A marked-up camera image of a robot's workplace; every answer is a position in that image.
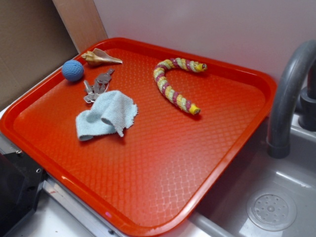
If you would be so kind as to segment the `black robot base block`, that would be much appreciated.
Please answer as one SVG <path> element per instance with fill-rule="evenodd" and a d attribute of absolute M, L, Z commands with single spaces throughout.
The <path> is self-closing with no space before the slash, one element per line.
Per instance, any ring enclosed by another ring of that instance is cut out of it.
<path fill-rule="evenodd" d="M 8 236 L 37 210 L 45 170 L 26 153 L 0 156 L 0 235 Z"/>

